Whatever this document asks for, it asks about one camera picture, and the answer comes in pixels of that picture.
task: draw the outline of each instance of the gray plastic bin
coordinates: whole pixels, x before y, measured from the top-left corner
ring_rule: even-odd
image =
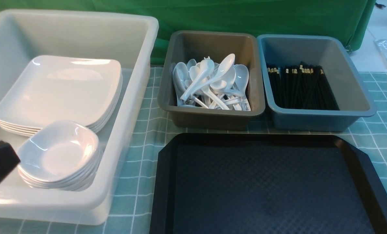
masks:
[[[178,107],[172,81],[174,65],[178,62],[186,63],[192,58],[201,61],[208,56],[220,63],[230,53],[235,54],[235,64],[244,64],[250,71],[246,96],[251,111]],[[157,101],[159,107],[169,113],[176,126],[243,130],[252,117],[261,115],[265,109],[257,39],[242,33],[175,32],[170,38]]]
[[[342,44],[332,37],[261,35],[257,37],[268,106],[275,127],[287,130],[342,132],[360,117],[370,117],[376,107]],[[339,111],[298,110],[275,104],[266,64],[320,65]]]

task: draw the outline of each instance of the translucent plastic container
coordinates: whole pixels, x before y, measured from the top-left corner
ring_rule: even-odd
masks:
[[[257,37],[268,106],[278,129],[342,132],[376,106],[342,44],[332,37],[261,35]],[[279,67],[303,61],[320,65],[339,110],[300,110],[275,104],[266,64]]]
[[[103,12],[7,10],[0,13],[0,100],[39,55],[115,59],[123,88],[112,116],[97,134],[104,154],[84,191],[29,188],[14,170],[0,184],[0,217],[98,225],[108,216],[150,73],[158,21]],[[27,140],[0,129],[16,150]]]

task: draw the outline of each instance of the green backdrop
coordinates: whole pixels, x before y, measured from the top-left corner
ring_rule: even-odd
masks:
[[[375,0],[0,0],[4,9],[67,9],[150,15],[159,20],[152,64],[174,31],[203,30],[335,37],[356,50]]]

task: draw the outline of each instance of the teal checkered tablecloth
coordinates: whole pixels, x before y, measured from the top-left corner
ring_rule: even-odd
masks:
[[[0,234],[147,234],[149,233],[158,152],[182,132],[331,134],[289,132],[274,129],[265,115],[250,122],[242,132],[176,127],[156,101],[162,68],[152,68],[131,148],[120,175],[107,221],[99,226],[29,220],[0,219]],[[337,134],[366,152],[387,191],[387,73],[361,73],[376,101],[378,113],[361,118]]]

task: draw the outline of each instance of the black serving tray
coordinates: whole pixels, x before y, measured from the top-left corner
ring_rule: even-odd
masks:
[[[387,234],[387,193],[337,136],[176,136],[158,156],[150,234],[234,233]]]

